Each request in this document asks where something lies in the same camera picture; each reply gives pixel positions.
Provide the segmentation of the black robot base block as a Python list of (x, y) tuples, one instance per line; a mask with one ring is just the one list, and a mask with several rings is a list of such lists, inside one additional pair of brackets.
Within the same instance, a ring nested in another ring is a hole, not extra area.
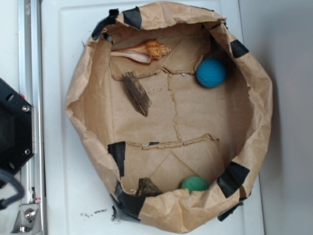
[(0, 168), (16, 175), (33, 156), (32, 105), (0, 80)]

